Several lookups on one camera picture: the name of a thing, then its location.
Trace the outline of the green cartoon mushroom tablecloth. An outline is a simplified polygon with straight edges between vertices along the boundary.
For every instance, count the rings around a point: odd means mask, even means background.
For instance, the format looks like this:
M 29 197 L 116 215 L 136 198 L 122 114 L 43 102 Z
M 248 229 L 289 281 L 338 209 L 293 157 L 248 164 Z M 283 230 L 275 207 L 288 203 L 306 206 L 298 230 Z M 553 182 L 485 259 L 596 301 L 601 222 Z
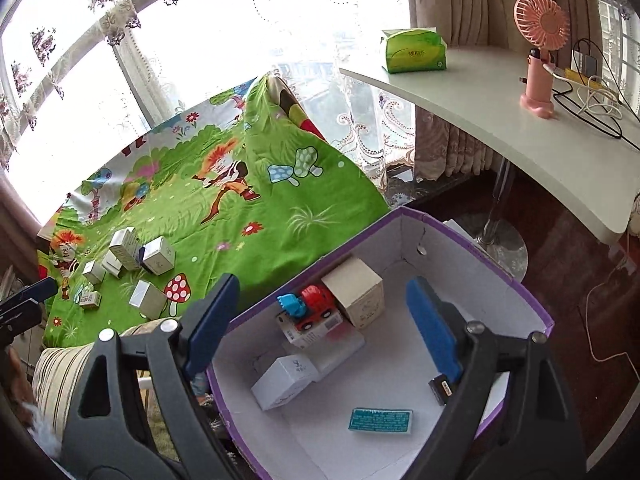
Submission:
M 58 282 L 46 347 L 81 346 L 104 327 L 123 332 L 149 320 L 128 304 L 140 280 L 166 296 L 160 318 L 182 315 L 225 273 L 239 279 L 246 309 L 386 214 L 364 172 L 275 88 L 266 75 L 213 96 L 145 133 L 66 196 L 39 259 Z M 166 237 L 174 268 L 148 272 L 140 249 L 138 270 L 89 283 L 85 264 L 101 262 L 113 234 L 130 226 L 142 246 Z M 79 307 L 85 290 L 101 294 L 96 310 Z

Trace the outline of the small printed box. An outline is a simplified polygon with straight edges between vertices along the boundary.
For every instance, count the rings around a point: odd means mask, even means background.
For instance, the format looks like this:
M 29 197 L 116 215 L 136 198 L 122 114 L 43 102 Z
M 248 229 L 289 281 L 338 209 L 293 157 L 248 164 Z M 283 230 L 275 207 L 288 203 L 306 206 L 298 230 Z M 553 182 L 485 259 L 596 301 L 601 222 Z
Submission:
M 102 296 L 97 290 L 85 290 L 79 298 L 79 307 L 85 310 L 96 310 L 101 304 Z

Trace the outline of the white box near mushroom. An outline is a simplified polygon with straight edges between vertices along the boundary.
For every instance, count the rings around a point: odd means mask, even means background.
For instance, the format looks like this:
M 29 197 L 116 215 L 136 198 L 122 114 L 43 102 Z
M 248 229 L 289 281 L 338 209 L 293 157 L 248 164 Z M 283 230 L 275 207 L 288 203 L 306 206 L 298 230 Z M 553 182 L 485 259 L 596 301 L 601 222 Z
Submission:
M 154 284 L 140 280 L 134 286 L 128 304 L 145 318 L 156 320 L 162 314 L 166 301 L 166 296 Z

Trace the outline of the beige cube box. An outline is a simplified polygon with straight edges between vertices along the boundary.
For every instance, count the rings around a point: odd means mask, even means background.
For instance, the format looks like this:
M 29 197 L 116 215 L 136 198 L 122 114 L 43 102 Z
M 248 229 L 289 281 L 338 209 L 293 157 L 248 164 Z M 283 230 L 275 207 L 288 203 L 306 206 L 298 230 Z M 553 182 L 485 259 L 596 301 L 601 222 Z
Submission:
M 369 326 L 385 309 L 382 278 L 357 257 L 346 259 L 321 281 L 357 330 Z

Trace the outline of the red blue toy truck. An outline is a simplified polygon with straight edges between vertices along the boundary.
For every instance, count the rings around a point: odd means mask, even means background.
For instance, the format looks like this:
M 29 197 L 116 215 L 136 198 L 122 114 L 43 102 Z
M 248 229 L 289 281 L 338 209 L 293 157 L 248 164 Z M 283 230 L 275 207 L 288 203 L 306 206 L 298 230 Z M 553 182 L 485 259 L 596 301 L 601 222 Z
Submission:
M 336 311 L 335 298 L 322 283 L 308 285 L 297 295 L 279 296 L 278 304 L 302 333 L 308 332 Z

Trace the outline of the yellow black charger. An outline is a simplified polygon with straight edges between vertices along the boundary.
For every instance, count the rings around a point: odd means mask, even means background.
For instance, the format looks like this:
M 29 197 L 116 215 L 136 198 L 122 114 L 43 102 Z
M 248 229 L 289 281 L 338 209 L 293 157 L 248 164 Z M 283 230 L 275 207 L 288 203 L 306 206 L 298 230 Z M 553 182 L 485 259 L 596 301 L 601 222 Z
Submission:
M 564 70 L 564 76 L 578 84 L 596 82 L 599 76 L 598 60 L 591 54 L 573 50 L 570 54 L 570 67 Z

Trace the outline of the small white box left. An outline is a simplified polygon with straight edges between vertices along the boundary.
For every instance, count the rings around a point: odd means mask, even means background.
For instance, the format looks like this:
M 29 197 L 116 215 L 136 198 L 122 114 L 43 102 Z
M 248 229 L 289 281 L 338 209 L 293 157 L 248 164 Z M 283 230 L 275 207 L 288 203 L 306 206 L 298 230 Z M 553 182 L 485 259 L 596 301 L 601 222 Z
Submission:
M 98 260 L 90 260 L 82 270 L 82 276 L 91 284 L 99 285 L 103 282 L 106 271 Z

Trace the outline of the white curved desk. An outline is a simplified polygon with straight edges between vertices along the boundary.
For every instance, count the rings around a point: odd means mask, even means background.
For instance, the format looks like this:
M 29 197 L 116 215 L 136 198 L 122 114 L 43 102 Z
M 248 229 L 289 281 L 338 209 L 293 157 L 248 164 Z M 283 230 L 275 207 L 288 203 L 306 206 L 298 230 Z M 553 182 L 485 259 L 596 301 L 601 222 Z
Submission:
M 442 73 L 389 74 L 375 50 L 352 54 L 340 66 L 342 74 L 375 86 L 422 108 L 433 107 L 458 126 L 468 125 L 484 143 L 499 151 L 559 200 L 600 242 L 616 243 L 625 233 L 634 198 L 639 192 L 639 125 L 626 118 L 624 138 L 614 140 L 558 107 L 552 118 L 532 118 L 490 134 L 474 115 L 461 116 L 439 90 Z M 506 77 L 523 91 L 524 66 Z

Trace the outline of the white lace sheer curtain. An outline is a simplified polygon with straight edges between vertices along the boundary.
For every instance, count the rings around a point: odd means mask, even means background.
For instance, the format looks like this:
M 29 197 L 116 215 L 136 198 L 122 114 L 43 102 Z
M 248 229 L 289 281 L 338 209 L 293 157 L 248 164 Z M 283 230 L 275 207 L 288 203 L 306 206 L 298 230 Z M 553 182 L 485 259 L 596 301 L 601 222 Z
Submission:
M 413 110 L 338 69 L 408 23 L 408 0 L 21 0 L 1 35 L 6 176 L 42 216 L 136 134 L 272 70 L 379 179 L 412 161 Z

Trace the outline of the brown beige curtain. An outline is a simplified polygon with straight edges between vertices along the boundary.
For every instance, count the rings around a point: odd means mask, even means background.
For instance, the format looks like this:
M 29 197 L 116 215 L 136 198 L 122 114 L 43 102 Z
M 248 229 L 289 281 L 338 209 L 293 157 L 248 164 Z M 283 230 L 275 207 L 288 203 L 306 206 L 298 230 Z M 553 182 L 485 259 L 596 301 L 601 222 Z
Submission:
M 518 104 L 518 86 L 506 77 L 525 64 L 529 48 L 514 24 L 516 0 L 409 0 L 414 27 L 433 27 L 448 47 L 439 90 L 461 116 L 474 115 L 490 134 L 532 116 Z M 437 181 L 454 174 L 480 174 L 500 153 L 433 107 L 416 109 L 419 178 Z

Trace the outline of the teal label card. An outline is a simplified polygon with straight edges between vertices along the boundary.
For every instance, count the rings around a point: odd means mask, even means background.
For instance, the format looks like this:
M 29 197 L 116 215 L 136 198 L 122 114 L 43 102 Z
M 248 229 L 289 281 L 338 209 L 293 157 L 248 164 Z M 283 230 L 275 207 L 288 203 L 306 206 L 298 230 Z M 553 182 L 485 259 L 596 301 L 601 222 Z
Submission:
M 413 420 L 411 410 L 391 408 L 354 408 L 348 430 L 369 434 L 410 434 Z

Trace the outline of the purple white storage box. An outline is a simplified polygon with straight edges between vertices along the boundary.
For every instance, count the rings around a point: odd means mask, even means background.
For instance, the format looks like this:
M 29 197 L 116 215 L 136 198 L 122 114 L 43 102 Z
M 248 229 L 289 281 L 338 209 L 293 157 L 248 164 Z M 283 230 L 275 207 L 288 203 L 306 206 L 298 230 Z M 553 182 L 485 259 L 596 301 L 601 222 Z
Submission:
M 405 302 L 423 276 L 469 320 L 500 335 L 550 334 L 550 314 L 518 281 L 461 234 L 427 214 L 398 208 L 288 283 L 299 289 L 358 257 L 383 280 L 385 309 L 363 332 L 364 346 L 321 382 L 263 411 L 250 388 L 284 353 L 278 304 L 268 296 L 235 318 L 208 378 L 241 455 L 263 479 L 398 479 L 442 410 L 428 382 L 436 373 Z M 354 408 L 411 410 L 410 434 L 352 432 Z

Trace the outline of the small white box middle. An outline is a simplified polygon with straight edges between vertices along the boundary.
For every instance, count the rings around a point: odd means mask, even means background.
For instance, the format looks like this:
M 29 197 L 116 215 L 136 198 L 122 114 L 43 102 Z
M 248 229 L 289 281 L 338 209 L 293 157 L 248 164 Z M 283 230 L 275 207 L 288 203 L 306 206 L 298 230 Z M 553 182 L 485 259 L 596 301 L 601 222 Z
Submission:
M 122 275 L 122 269 L 124 268 L 122 266 L 122 263 L 113 255 L 113 253 L 108 250 L 101 261 L 102 266 L 104 267 L 104 270 L 113 275 L 114 278 L 120 278 L 120 276 Z

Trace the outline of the chrome desk leg base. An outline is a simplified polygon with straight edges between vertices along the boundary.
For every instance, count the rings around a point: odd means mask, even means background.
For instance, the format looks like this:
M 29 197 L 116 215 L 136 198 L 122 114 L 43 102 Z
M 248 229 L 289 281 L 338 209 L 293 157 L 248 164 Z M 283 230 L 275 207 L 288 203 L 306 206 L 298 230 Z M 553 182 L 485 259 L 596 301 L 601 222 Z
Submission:
M 521 283 L 528 269 L 528 250 L 518 230 L 503 219 L 514 177 L 510 160 L 501 159 L 488 213 L 462 214 L 456 222 L 500 268 Z

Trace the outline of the green tissue box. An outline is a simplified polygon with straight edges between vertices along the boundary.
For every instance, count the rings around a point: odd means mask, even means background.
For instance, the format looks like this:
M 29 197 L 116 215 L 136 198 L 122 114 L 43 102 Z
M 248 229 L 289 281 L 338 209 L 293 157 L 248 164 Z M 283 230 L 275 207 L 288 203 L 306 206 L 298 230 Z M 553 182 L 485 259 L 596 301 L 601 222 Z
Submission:
M 381 44 L 389 74 L 447 68 L 447 44 L 434 27 L 383 30 Z

